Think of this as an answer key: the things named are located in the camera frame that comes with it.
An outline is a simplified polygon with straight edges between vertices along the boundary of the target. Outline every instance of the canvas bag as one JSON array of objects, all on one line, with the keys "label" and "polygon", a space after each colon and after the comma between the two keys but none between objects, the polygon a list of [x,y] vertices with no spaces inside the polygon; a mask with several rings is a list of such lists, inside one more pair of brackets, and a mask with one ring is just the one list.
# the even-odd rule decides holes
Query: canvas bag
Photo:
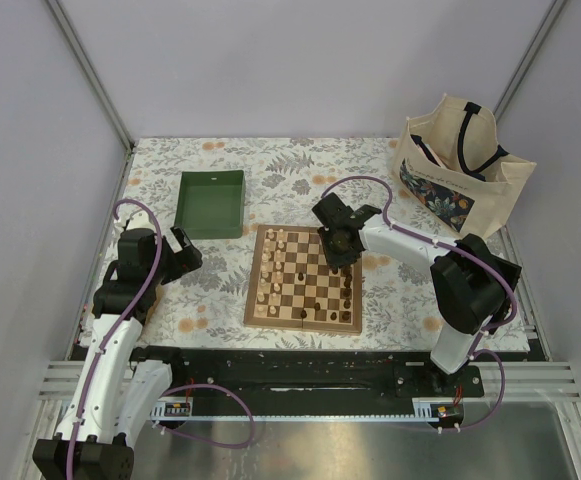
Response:
[{"label": "canvas bag", "polygon": [[487,238],[508,221],[535,166],[499,145],[490,110],[444,95],[434,112],[407,119],[392,172],[457,236]]}]

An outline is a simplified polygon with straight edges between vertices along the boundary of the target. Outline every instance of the cable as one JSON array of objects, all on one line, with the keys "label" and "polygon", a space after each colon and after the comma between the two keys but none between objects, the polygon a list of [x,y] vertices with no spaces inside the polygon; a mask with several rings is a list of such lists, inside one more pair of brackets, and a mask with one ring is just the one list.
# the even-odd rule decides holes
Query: cable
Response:
[{"label": "cable", "polygon": [[[471,262],[478,265],[479,267],[483,268],[486,272],[488,272],[490,275],[492,275],[492,277],[494,277],[494,279],[501,285],[503,290],[506,292],[506,295],[507,295],[508,299],[510,300],[510,313],[502,321],[489,323],[488,325],[485,325],[483,327],[483,329],[485,329],[487,331],[487,330],[492,330],[494,328],[501,327],[503,325],[510,323],[517,316],[517,311],[519,310],[519,306],[517,304],[517,299],[514,296],[514,292],[512,291],[512,288],[510,288],[510,285],[508,285],[508,282],[506,282],[506,280],[499,274],[499,272],[497,272],[495,269],[493,269],[490,265],[485,263],[483,260],[475,257],[471,253],[468,253],[465,250],[462,250],[461,248],[457,247],[456,245],[450,245],[450,244],[445,243],[445,242],[435,242],[432,238],[430,238],[427,235],[423,235],[419,232],[412,231],[406,227],[402,227],[402,226],[394,224],[390,221],[390,218],[388,217],[388,208],[390,208],[390,205],[392,205],[393,193],[392,193],[392,189],[390,188],[390,185],[388,185],[388,183],[386,181],[381,180],[380,178],[377,178],[377,177],[372,177],[370,175],[353,175],[350,177],[342,178],[341,180],[334,182],[332,185],[330,185],[328,188],[326,188],[326,190],[321,194],[321,198],[325,197],[334,187],[341,185],[344,182],[348,182],[350,180],[370,180],[372,182],[380,183],[381,185],[383,185],[386,188],[386,190],[388,191],[388,201],[386,202],[386,204],[383,207],[382,216],[383,216],[383,221],[385,222],[385,224],[388,225],[392,230],[396,230],[398,232],[401,232],[405,235],[416,238],[417,240],[421,240],[422,242],[428,243],[430,245],[434,245],[434,246],[439,247],[439,248],[445,248],[446,250],[449,250],[451,252],[455,252],[455,253],[461,255],[462,257],[470,260]],[[474,350],[476,349],[477,345],[481,341],[482,337],[483,337],[483,333],[480,331],[475,338],[475,342],[470,347],[470,350],[469,350],[470,355],[472,355],[474,353]]]},{"label": "cable", "polygon": [[223,392],[226,395],[234,398],[234,400],[241,406],[241,408],[243,408],[243,411],[246,413],[246,415],[248,416],[248,420],[250,421],[250,436],[248,437],[248,439],[241,442],[241,443],[220,443],[220,442],[215,442],[214,440],[210,440],[209,438],[197,437],[196,435],[192,435],[190,433],[179,432],[177,430],[173,430],[171,428],[167,428],[167,427],[164,427],[161,425],[161,428],[164,431],[171,433],[172,435],[176,435],[177,437],[182,437],[182,438],[187,438],[189,440],[197,440],[199,442],[207,443],[208,445],[212,445],[213,447],[230,448],[233,450],[238,450],[240,448],[246,448],[246,447],[250,446],[252,444],[252,442],[254,442],[254,435],[256,433],[256,430],[255,430],[255,421],[254,421],[254,417],[252,416],[252,412],[250,411],[250,409],[248,408],[248,406],[245,404],[245,402],[243,400],[241,400],[237,395],[232,393],[227,388],[221,387],[219,385],[210,385],[207,383],[192,384],[192,385],[184,385],[183,387],[171,388],[170,390],[167,390],[166,392],[164,392],[163,396],[167,397],[168,395],[172,395],[173,393],[181,392],[183,390],[186,390],[186,391],[193,390],[195,388],[205,388],[208,390],[217,390],[219,392]]},{"label": "cable", "polygon": [[156,251],[155,256],[154,256],[154,261],[152,262],[152,268],[150,269],[150,272],[148,272],[148,276],[144,280],[143,285],[141,285],[141,288],[139,289],[137,294],[134,296],[132,301],[128,304],[128,306],[121,313],[121,315],[119,315],[119,318],[112,325],[112,327],[110,328],[108,333],[103,337],[103,340],[101,341],[101,344],[99,345],[99,351],[97,353],[95,353],[94,358],[92,359],[92,363],[90,364],[90,368],[88,369],[88,373],[87,373],[85,380],[83,382],[81,396],[79,397],[79,402],[77,405],[77,413],[76,413],[77,421],[72,426],[72,434],[70,435],[70,442],[68,443],[68,455],[67,455],[67,459],[66,459],[66,480],[73,480],[74,479],[74,476],[73,476],[74,450],[75,450],[75,446],[77,443],[77,437],[79,435],[79,427],[81,425],[80,419],[81,419],[81,415],[83,415],[83,412],[84,412],[84,406],[85,406],[86,400],[88,399],[88,392],[90,391],[90,386],[92,385],[92,379],[94,378],[94,372],[97,369],[97,365],[99,364],[99,360],[101,359],[101,352],[103,350],[105,350],[106,346],[108,345],[108,342],[110,341],[110,339],[114,335],[117,328],[119,328],[119,325],[121,325],[121,323],[127,318],[127,316],[130,314],[132,309],[134,309],[134,307],[137,305],[137,303],[139,302],[139,300],[141,299],[141,297],[143,296],[145,291],[148,289],[150,282],[152,282],[152,279],[154,278],[155,274],[157,273],[157,268],[159,267],[159,261],[161,259],[161,249],[163,246],[163,239],[161,237],[161,227],[159,226],[159,222],[157,221],[157,217],[155,217],[154,213],[152,213],[152,210],[150,210],[143,203],[141,203],[137,200],[130,199],[130,198],[123,198],[123,199],[119,200],[117,203],[115,203],[115,205],[114,205],[113,215],[114,215],[115,220],[119,219],[119,214],[117,213],[117,210],[123,204],[136,205],[148,214],[148,217],[150,218],[150,221],[152,222],[152,224],[154,225],[154,228],[156,230],[155,233],[157,236],[157,251]]},{"label": "cable", "polygon": [[491,418],[499,410],[499,408],[501,408],[503,396],[506,393],[506,373],[503,369],[503,362],[501,361],[501,358],[499,358],[499,355],[494,353],[492,350],[488,350],[487,348],[482,348],[481,350],[477,350],[476,352],[474,352],[474,358],[477,358],[479,355],[483,355],[484,353],[494,358],[495,362],[497,362],[497,364],[499,365],[499,373],[501,374],[501,390],[499,391],[499,397],[497,397],[497,401],[495,402],[494,407],[492,407],[492,410],[490,410],[485,417],[469,425],[462,426],[461,430],[472,430],[479,427],[480,425],[483,425],[489,418]]}]

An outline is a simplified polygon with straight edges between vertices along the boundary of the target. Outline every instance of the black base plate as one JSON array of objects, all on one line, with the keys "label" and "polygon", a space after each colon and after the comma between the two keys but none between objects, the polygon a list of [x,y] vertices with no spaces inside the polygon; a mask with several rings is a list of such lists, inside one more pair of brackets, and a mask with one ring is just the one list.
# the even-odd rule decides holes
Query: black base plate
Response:
[{"label": "black base plate", "polygon": [[484,396],[478,367],[465,366],[453,375],[445,375],[432,364],[395,365],[397,398],[453,398],[459,385],[464,398]]}]

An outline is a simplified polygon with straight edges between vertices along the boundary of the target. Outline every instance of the white wall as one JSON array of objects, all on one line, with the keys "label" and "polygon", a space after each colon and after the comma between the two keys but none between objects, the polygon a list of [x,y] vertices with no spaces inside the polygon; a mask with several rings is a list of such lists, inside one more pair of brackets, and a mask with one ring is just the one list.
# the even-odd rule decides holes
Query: white wall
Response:
[{"label": "white wall", "polygon": [[538,162],[511,230],[558,359],[581,384],[581,2],[571,2],[505,114],[500,140]]},{"label": "white wall", "polygon": [[73,332],[124,150],[40,0],[0,0],[0,480]]},{"label": "white wall", "polygon": [[395,135],[494,107],[551,0],[63,0],[131,134]]}]

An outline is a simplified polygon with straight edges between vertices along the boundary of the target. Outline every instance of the floral tablecloth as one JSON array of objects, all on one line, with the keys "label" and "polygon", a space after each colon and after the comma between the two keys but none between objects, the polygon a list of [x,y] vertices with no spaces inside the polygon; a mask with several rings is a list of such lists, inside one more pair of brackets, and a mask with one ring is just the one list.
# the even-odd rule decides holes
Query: floral tablecloth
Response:
[{"label": "floral tablecloth", "polygon": [[[323,190],[340,178],[364,174],[387,180],[395,191],[391,217],[431,233],[449,234],[387,174],[395,146],[396,140],[389,138],[142,139],[124,197],[152,208],[162,230],[173,225],[184,170],[243,169],[246,202],[243,236],[195,242],[203,253],[203,267],[165,287],[139,343],[194,348],[431,349],[442,325],[431,280],[408,265],[372,253],[363,255],[360,336],[247,328],[243,324],[257,225],[317,226],[311,208]],[[363,203],[381,207],[386,200],[380,185],[365,181],[343,184],[337,194],[353,208]],[[499,253],[500,242],[494,235],[488,244]],[[115,256],[116,245],[111,242],[99,280]],[[83,322],[82,345],[89,344],[92,321],[90,316]],[[484,343],[496,350],[528,350],[520,319]]]}]

